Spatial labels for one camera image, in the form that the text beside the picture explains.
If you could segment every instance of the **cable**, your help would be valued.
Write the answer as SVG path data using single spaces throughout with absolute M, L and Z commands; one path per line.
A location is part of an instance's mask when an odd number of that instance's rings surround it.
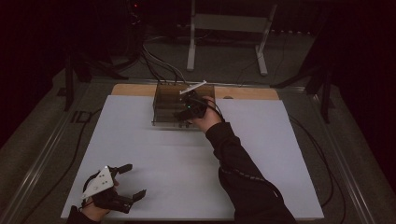
M 167 70 L 168 72 L 173 73 L 173 74 L 175 75 L 175 83 L 177 83 L 177 78 L 182 79 L 182 78 L 177 74 L 176 70 L 173 69 L 172 67 L 169 67 L 169 66 L 165 67 L 165 66 L 163 66 L 163 65 L 161 65 L 161 64 L 155 63 L 154 61 L 152 61 L 152 60 L 150 60 L 150 59 L 148 59 L 148 58 L 146 58 L 146 59 L 147 59 L 147 61 L 149 61 L 150 63 L 154 63 L 155 65 L 160 66 L 161 68 Z
M 220 117 L 222 118 L 222 113 L 221 113 L 221 110 L 220 110 L 219 106 L 218 106 L 215 102 L 213 102 L 213 101 L 211 101 L 211 100 L 208 100 L 208 99 L 206 99 L 206 100 L 209 101 L 209 102 L 211 102 L 211 103 L 213 103 L 213 105 L 215 105 L 215 107 L 218 109 L 218 111 L 219 111 L 219 113 L 220 113 Z
M 216 39 L 215 40 L 207 39 L 209 34 L 213 35 Z M 229 46 L 229 45 L 234 45 L 241 41 L 249 40 L 252 36 L 252 33 L 247 33 L 243 37 L 236 38 L 236 37 L 227 36 L 226 34 L 224 34 L 224 32 L 221 32 L 221 31 L 213 31 L 209 34 L 205 35 L 203 37 L 200 37 L 200 38 L 198 38 L 198 37 L 195 38 L 196 40 L 200 40 L 200 41 L 197 41 L 196 44 L 198 46 L 202 46 L 205 44 L 210 44 L 212 46 Z
M 180 73 L 180 76 L 177 75 L 177 74 L 175 74 L 175 75 L 176 75 L 177 77 L 180 77 L 181 80 L 182 80 L 184 83 L 186 83 L 186 79 L 183 77 L 183 73 L 182 73 L 180 70 L 178 70 L 178 69 L 177 69 L 176 67 L 174 67 L 173 65 L 171 65 L 171 64 L 169 64 L 169 63 L 166 63 L 164 60 L 160 59 L 159 57 L 157 57 L 157 56 L 151 54 L 151 53 L 146 49 L 146 47 L 145 47 L 144 45 L 143 45 L 143 50 L 144 50 L 151 58 L 157 60 L 157 61 L 160 62 L 160 63 L 166 64 L 166 65 L 169 66 L 170 68 L 172 68 L 172 69 L 178 71 L 178 72 Z
M 301 129 L 303 129 L 303 131 L 306 133 L 306 135 L 309 137 L 309 139 L 311 140 L 312 144 L 314 145 L 315 150 L 317 151 L 317 153 L 319 154 L 321 160 L 323 161 L 323 163 L 326 166 L 326 170 L 328 172 L 328 176 L 330 178 L 331 181 L 331 192 L 330 195 L 328 197 L 328 199 L 325 201 L 325 203 L 321 204 L 320 206 L 323 208 L 325 207 L 329 201 L 332 199 L 333 196 L 333 189 L 334 189 L 334 185 L 333 185 L 333 181 L 335 182 L 338 190 L 340 191 L 341 194 L 341 198 L 343 201 L 343 216 L 342 219 L 340 221 L 340 224 L 344 223 L 346 216 L 347 216 L 347 202 L 346 202 L 346 198 L 344 195 L 344 192 L 341 189 L 340 183 L 337 181 L 337 179 L 335 178 L 334 173 L 332 172 L 332 170 L 330 169 L 329 163 L 327 162 L 326 156 L 323 152 L 323 148 L 318 144 L 318 141 L 314 138 L 314 136 L 312 136 L 312 134 L 303 126 L 303 124 L 297 120 L 295 117 L 293 117 L 292 115 L 289 115 L 290 117 L 290 121 L 293 122 L 294 124 L 296 124 L 297 126 L 299 126 Z
M 145 64 L 147 67 L 148 67 L 148 70 L 150 71 L 150 73 L 157 79 L 157 81 L 159 82 L 159 83 L 162 83 L 161 82 L 161 79 L 166 83 L 167 81 L 166 81 L 166 79 L 163 77 L 163 76 L 161 76 L 161 75 L 159 75 L 158 73 L 157 73 L 157 71 L 151 66 L 151 64 L 149 63 L 149 60 L 148 60 L 148 58 L 146 57 L 146 55 L 142 52 L 142 54 L 141 54 L 141 57 L 145 60 L 145 63 L 142 63 L 142 64 Z
M 137 64 L 139 57 L 140 57 L 140 55 L 136 55 L 133 59 L 129 59 L 125 63 L 115 64 L 115 65 L 110 66 L 109 68 L 113 69 L 115 72 L 118 72 L 118 73 L 123 72 L 123 71 L 131 68 L 135 64 Z
M 247 70 L 251 65 L 255 64 L 261 57 L 263 57 L 262 53 L 261 53 L 261 55 L 259 57 L 257 57 L 255 60 L 253 60 L 250 64 L 248 64 L 246 67 L 241 69 L 241 72 L 240 72 L 238 78 L 235 81 L 236 85 L 238 85 L 239 78 L 241 78 L 241 76 L 244 74 L 244 71 Z M 238 87 L 242 87 L 244 85 L 244 83 L 245 83 L 245 81 L 243 81 L 241 83 L 241 85 L 239 85 Z
M 84 133 L 84 129 L 87 126 L 87 124 L 90 122 L 91 118 L 97 114 L 98 112 L 100 112 L 102 110 L 102 108 L 94 111 L 93 113 L 90 113 L 90 117 L 87 119 L 87 121 L 84 122 L 84 124 L 81 127 L 81 130 L 79 132 L 79 136 L 78 136 L 78 141 L 77 141 L 77 145 L 75 148 L 75 152 L 73 155 L 73 159 L 70 161 L 69 166 L 66 168 L 66 170 L 64 171 L 64 173 L 61 175 L 61 177 L 58 179 L 58 181 L 52 186 L 52 188 L 44 195 L 44 197 L 41 198 L 40 201 L 38 201 L 38 203 L 35 204 L 35 206 L 33 206 L 33 208 L 27 213 L 26 217 L 22 220 L 22 223 L 25 223 L 26 220 L 29 218 L 30 215 L 33 214 L 33 212 L 38 208 L 38 206 L 40 204 L 42 204 L 48 196 L 50 196 L 50 194 L 56 189 L 56 187 L 58 187 L 58 185 L 61 183 L 61 181 L 64 179 L 64 177 L 67 175 L 67 173 L 70 171 L 70 169 L 72 168 L 76 158 L 77 158 L 77 154 L 78 154 L 78 148 L 79 145 L 81 143 L 81 138 L 82 138 L 82 134 Z
M 150 41 L 153 41 L 153 40 L 162 39 L 162 38 L 167 38 L 167 37 L 168 37 L 168 36 L 166 36 L 166 35 L 157 35 L 157 36 L 152 37 L 151 39 L 146 39 L 145 42 L 150 42 Z

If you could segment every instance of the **robotic hand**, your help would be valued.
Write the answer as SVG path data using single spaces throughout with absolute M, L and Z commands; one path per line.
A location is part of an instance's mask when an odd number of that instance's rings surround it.
M 132 170 L 132 164 L 126 164 L 120 168 L 106 166 L 101 172 L 92 175 L 85 182 L 84 192 L 81 197 L 83 200 L 82 205 L 84 206 L 86 199 L 92 197 L 92 201 L 97 207 L 128 214 L 132 205 L 146 195 L 146 190 L 144 189 L 134 194 L 132 198 L 127 198 L 120 196 L 113 189 L 115 176 L 130 170 Z

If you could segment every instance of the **white tabletop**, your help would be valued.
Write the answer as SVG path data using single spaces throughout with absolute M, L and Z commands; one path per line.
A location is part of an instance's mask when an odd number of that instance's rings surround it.
M 118 220 L 226 220 L 233 205 L 219 184 L 219 162 L 198 131 L 153 127 L 153 97 L 108 96 L 62 212 L 80 205 L 82 187 L 106 165 L 131 163 L 116 178 L 118 193 L 147 195 Z M 297 219 L 323 218 L 305 162 L 281 101 L 223 100 L 217 104 L 263 175 L 282 192 Z

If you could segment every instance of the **metal stand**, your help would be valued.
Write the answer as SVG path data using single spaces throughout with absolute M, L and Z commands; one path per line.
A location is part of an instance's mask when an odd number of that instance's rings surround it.
M 241 31 L 253 32 L 262 34 L 262 42 L 255 47 L 257 60 L 259 63 L 260 74 L 262 76 L 268 75 L 265 60 L 262 55 L 265 42 L 270 33 L 272 20 L 276 12 L 276 5 L 272 6 L 268 18 L 261 17 L 240 17 L 240 16 L 225 16 L 225 15 L 209 15 L 195 13 L 195 0 L 191 0 L 191 36 L 189 58 L 187 60 L 187 70 L 193 71 L 195 64 L 195 30 L 225 30 L 225 31 Z

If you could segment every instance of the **human arm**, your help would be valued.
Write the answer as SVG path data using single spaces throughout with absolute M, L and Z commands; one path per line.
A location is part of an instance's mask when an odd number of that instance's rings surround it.
M 237 224 L 296 223 L 283 202 L 280 192 L 265 180 L 235 136 L 231 124 L 221 122 L 210 109 L 196 124 L 212 144 L 220 162 L 219 181 L 235 208 Z
M 118 185 L 119 182 L 114 180 L 114 186 Z M 95 206 L 92 198 L 89 198 L 80 210 L 78 211 L 75 206 L 72 206 L 66 224 L 99 224 L 105 215 L 111 211 Z

